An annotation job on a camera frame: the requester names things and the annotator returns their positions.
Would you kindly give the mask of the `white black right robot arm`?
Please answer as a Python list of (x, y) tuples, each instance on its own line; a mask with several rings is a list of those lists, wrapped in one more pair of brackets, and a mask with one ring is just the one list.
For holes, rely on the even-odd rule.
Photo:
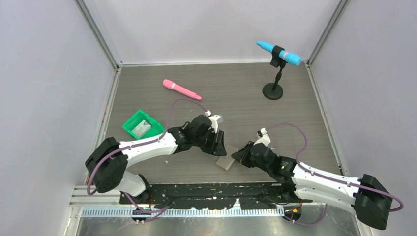
[(363, 224), (385, 230), (392, 204), (388, 191), (373, 176), (361, 178), (335, 175), (298, 165), (293, 158), (275, 154), (252, 141), (232, 157), (249, 168), (259, 168), (281, 184), (281, 197), (288, 201), (312, 200), (343, 209)]

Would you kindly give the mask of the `grey card holder wallet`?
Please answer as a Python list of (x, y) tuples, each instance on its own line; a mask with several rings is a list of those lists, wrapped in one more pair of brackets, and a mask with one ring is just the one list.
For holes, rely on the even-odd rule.
[(225, 150), (227, 155), (219, 157), (216, 161), (216, 165), (226, 171), (229, 171), (233, 163), (235, 162), (235, 159), (232, 157), (232, 154), (238, 152), (239, 149), (232, 145), (226, 145)]

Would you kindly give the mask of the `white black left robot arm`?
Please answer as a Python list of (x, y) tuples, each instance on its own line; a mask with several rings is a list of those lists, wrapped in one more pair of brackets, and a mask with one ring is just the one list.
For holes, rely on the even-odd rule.
[(117, 190), (140, 204), (146, 203), (151, 196), (148, 182), (142, 175), (132, 174), (127, 169), (139, 162), (188, 151), (192, 147), (213, 156), (226, 156), (224, 131), (219, 129), (222, 121), (221, 115), (204, 114), (159, 136), (129, 142), (106, 138), (85, 162), (90, 174), (88, 194)]

